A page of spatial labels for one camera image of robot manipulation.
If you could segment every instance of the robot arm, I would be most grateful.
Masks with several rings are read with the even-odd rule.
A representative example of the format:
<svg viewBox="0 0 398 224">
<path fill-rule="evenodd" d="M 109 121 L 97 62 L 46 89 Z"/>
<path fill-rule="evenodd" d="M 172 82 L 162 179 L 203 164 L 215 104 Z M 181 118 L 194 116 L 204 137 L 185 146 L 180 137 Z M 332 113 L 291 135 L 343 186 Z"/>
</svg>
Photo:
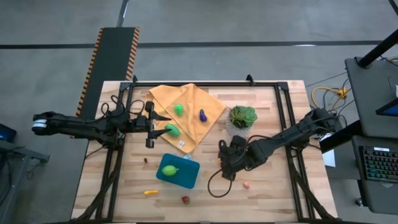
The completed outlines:
<svg viewBox="0 0 398 224">
<path fill-rule="evenodd" d="M 221 140 L 218 157 L 221 161 L 222 176 L 234 180 L 237 172 L 243 169 L 252 170 L 267 162 L 268 157 L 277 148 L 289 146 L 304 149 L 310 141 L 310 136 L 329 133 L 339 125 L 337 116 L 329 114 L 325 109 L 317 108 L 306 114 L 296 125 L 273 137 L 259 136 L 263 139 L 246 142 L 245 139 L 234 136 L 229 147 Z"/>
<path fill-rule="evenodd" d="M 146 102 L 145 111 L 148 118 L 142 113 L 130 119 L 130 112 L 124 107 L 117 107 L 113 111 L 107 111 L 98 119 L 77 118 L 65 116 L 55 112 L 35 114 L 32 130 L 36 135 L 48 136 L 53 134 L 68 134 L 75 138 L 97 140 L 107 147 L 118 147 L 119 134 L 147 132 L 146 147 L 153 148 L 153 139 L 156 139 L 170 129 L 154 130 L 153 120 L 168 121 L 154 111 L 154 103 Z"/>
</svg>

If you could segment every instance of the keyboard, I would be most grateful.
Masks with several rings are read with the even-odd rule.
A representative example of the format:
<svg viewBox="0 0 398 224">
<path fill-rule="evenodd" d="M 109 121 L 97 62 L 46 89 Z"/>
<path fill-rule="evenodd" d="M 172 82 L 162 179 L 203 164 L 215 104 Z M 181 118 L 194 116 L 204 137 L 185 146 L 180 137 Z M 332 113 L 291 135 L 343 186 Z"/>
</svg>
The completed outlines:
<svg viewBox="0 0 398 224">
<path fill-rule="evenodd" d="M 372 146 L 360 146 L 359 151 L 368 180 L 398 183 L 398 152 Z"/>
</svg>

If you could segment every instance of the concrete floor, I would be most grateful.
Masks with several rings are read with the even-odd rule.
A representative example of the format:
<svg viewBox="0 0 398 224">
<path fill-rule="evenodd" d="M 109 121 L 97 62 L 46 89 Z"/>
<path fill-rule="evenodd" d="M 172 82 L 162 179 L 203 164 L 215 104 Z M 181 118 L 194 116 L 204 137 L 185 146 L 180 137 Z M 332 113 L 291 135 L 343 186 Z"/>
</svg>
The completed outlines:
<svg viewBox="0 0 398 224">
<path fill-rule="evenodd" d="M 93 43 L 100 27 L 114 27 L 122 0 L 0 0 L 0 44 Z M 381 40 L 397 27 L 387 0 L 146 0 L 130 1 L 124 25 L 141 27 L 139 42 Z M 344 72 L 344 59 L 374 46 L 139 49 L 140 80 L 304 80 L 307 85 Z M 68 220 L 86 141 L 34 136 L 32 115 L 74 114 L 91 49 L 0 50 L 0 123 L 18 131 L 17 143 L 51 154 L 25 180 L 15 223 Z M 394 47 L 385 56 L 398 55 Z M 346 75 L 308 87 L 340 87 Z M 322 94 L 316 96 L 321 102 Z M 354 103 L 342 112 L 357 120 Z M 353 204 L 353 180 L 330 179 L 339 217 L 397 223 Z"/>
</svg>

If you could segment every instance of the wooden tabletop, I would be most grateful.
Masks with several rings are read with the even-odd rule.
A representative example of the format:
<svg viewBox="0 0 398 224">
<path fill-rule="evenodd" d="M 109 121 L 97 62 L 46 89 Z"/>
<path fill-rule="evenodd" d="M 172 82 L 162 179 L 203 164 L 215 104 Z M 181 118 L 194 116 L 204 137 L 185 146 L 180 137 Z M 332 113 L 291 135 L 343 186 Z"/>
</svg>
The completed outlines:
<svg viewBox="0 0 398 224">
<path fill-rule="evenodd" d="M 287 81 L 297 122 L 310 110 L 303 81 Z M 99 106 L 108 102 L 111 109 L 111 95 L 118 95 L 120 82 L 104 82 Z M 150 88 L 134 88 L 133 100 L 143 100 Z M 256 109 L 258 120 L 254 123 L 250 135 L 272 136 L 281 132 L 279 115 L 272 87 L 205 87 L 210 95 L 221 100 L 226 106 L 252 106 Z M 286 103 L 282 93 L 285 117 Z M 133 105 L 136 110 L 140 105 Z M 155 148 L 145 147 L 146 133 L 126 135 L 122 170 L 120 174 L 118 196 L 116 199 L 114 222 L 277 222 L 297 221 L 290 184 L 285 149 L 275 150 L 262 166 L 252 171 L 241 171 L 236 175 L 231 192 L 223 198 L 214 198 L 207 191 L 207 182 L 212 174 L 220 169 L 217 160 L 218 141 L 231 139 L 225 130 L 228 109 L 220 116 L 210 132 L 194 150 L 192 157 L 200 163 L 196 185 L 193 189 L 156 179 L 156 172 L 165 153 L 184 156 L 182 151 L 170 145 L 162 138 L 155 140 Z M 97 117 L 102 116 L 100 108 Z M 101 147 L 91 141 L 87 153 Z M 311 191 L 320 203 L 333 216 L 337 216 L 330 190 L 322 154 L 318 149 L 308 147 L 303 151 L 305 167 Z M 106 149 L 91 155 L 84 163 L 80 184 L 76 195 L 72 217 L 78 217 L 91 203 L 100 190 Z M 243 183 L 248 181 L 250 189 Z M 229 187 L 229 181 L 221 175 L 211 182 L 214 194 L 223 194 Z M 146 190 L 158 190 L 158 194 L 144 195 Z M 181 197 L 190 197 L 190 204 L 184 205 Z M 303 193 L 300 198 L 304 214 L 307 213 Z M 106 198 L 104 212 L 108 211 Z"/>
</svg>

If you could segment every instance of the yellow cloth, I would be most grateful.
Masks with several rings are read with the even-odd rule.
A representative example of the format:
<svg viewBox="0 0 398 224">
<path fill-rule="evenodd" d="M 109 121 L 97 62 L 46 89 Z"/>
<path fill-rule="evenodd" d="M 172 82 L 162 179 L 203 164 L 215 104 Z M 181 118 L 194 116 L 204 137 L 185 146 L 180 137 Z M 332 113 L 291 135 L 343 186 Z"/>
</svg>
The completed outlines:
<svg viewBox="0 0 398 224">
<path fill-rule="evenodd" d="M 185 153 L 191 153 L 199 145 L 225 109 L 225 105 L 220 100 L 194 84 L 181 87 L 161 85 L 150 89 L 146 100 L 154 102 L 156 113 L 172 119 L 155 122 L 155 129 L 164 129 L 166 124 L 178 127 L 179 137 L 173 137 L 167 133 L 162 137 Z M 183 106 L 181 116 L 175 113 L 174 106 L 177 104 Z M 201 109 L 207 117 L 204 123 L 199 118 Z"/>
</svg>

